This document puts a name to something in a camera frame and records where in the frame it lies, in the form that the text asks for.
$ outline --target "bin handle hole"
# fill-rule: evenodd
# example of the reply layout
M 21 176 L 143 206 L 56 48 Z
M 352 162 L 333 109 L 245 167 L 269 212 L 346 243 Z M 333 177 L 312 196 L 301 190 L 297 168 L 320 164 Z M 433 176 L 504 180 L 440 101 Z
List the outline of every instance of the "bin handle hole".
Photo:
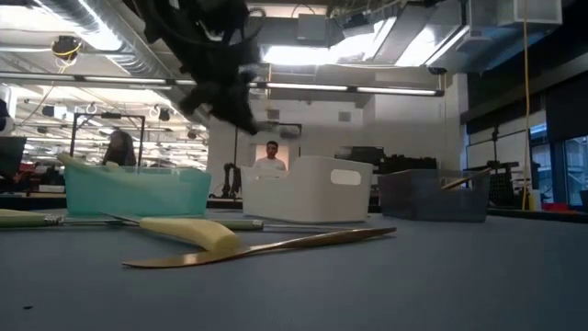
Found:
M 331 171 L 331 182 L 336 185 L 358 186 L 361 184 L 361 174 L 353 170 L 335 169 Z

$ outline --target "yellow cable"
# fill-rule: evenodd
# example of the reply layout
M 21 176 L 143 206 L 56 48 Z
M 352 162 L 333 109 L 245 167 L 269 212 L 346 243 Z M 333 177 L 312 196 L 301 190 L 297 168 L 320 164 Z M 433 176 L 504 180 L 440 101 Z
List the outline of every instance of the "yellow cable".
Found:
M 525 47 L 523 49 L 523 55 L 525 57 L 525 100 L 526 100 L 526 129 L 525 129 L 525 161 L 523 167 L 523 206 L 522 210 L 526 207 L 526 184 L 527 184 L 527 167 L 529 157 L 529 113 L 531 111 L 531 96 L 529 92 L 529 56 L 528 56 L 528 32 L 527 32 L 527 0 L 523 0 L 524 14 L 523 14 L 523 40 Z
M 72 66 L 73 63 L 70 63 L 70 59 L 72 58 L 72 55 L 69 54 L 67 57 L 67 64 L 64 65 L 63 67 L 60 67 L 59 71 L 57 72 L 57 74 L 63 74 L 65 72 L 65 69 L 67 69 L 68 67 Z M 53 90 L 53 88 L 55 87 L 55 82 L 51 82 L 51 87 L 49 88 L 49 90 L 47 91 L 47 93 L 45 93 L 45 95 L 43 96 L 43 98 L 40 100 L 39 104 L 35 107 L 35 109 L 28 114 L 28 116 L 20 122 L 20 124 L 26 123 L 28 119 L 30 119 L 31 117 L 33 117 L 33 115 L 35 115 L 37 113 L 37 111 L 39 110 L 39 108 L 43 105 L 43 103 L 45 102 L 45 100 L 47 100 L 47 97 L 49 97 L 49 94 L 51 93 L 51 91 Z
M 63 53 L 58 53 L 58 52 L 55 52 L 55 51 L 54 51 L 54 52 L 53 52 L 53 54 L 54 54 L 55 56 L 68 56 L 68 55 L 69 55 L 69 56 L 71 57 L 71 56 L 72 56 L 72 54 L 74 54 L 75 52 L 79 51 L 79 50 L 80 50 L 80 48 L 82 48 L 82 43 L 81 43 L 81 42 L 80 42 L 80 43 L 77 45 L 77 47 L 76 47 L 76 48 L 74 48 L 74 49 L 73 49 L 73 50 L 71 50 L 71 51 L 67 51 L 67 52 L 63 52 Z

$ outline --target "ceiling pipe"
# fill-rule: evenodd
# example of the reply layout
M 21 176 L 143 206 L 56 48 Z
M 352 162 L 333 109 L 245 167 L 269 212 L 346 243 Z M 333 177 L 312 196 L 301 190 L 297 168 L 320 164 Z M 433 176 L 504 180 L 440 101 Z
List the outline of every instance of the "ceiling pipe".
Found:
M 107 0 L 33 0 L 51 15 L 69 22 L 75 32 L 100 51 L 122 51 L 130 55 L 107 55 L 135 77 L 172 77 L 137 32 Z M 155 91 L 177 104 L 186 94 L 178 87 Z M 195 121 L 208 126 L 208 117 L 197 109 Z

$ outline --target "ceiling duct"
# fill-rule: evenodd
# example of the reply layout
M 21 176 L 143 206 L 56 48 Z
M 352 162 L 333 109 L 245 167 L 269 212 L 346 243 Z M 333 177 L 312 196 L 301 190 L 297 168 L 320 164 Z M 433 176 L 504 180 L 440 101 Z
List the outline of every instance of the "ceiling duct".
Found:
M 526 0 L 529 47 L 562 23 L 561 0 Z M 435 66 L 480 73 L 491 70 L 523 51 L 523 0 L 469 0 L 470 33 Z
M 153 54 L 119 12 L 107 0 L 33 0 L 50 14 L 72 24 L 76 33 L 89 45 L 107 55 L 126 72 L 136 77 L 170 77 L 170 72 Z M 177 86 L 155 91 L 177 104 L 185 93 Z M 208 124 L 207 117 L 195 112 L 195 119 Z

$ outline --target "green handle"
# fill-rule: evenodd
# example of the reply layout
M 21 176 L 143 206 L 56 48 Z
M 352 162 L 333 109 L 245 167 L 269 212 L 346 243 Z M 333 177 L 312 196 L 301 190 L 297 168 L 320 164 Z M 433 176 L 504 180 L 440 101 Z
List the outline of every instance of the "green handle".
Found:
M 262 231 L 264 223 L 259 220 L 210 220 L 226 226 L 231 231 Z

